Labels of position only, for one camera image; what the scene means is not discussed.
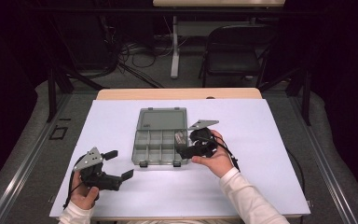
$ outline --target black chair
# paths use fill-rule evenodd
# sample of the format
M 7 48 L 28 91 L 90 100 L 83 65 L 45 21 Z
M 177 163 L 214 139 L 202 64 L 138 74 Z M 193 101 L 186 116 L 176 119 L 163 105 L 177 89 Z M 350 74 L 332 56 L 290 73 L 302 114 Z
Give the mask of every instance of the black chair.
M 208 35 L 199 74 L 202 87 L 207 76 L 258 77 L 258 87 L 276 36 L 275 28 L 264 24 L 229 25 L 213 30 Z

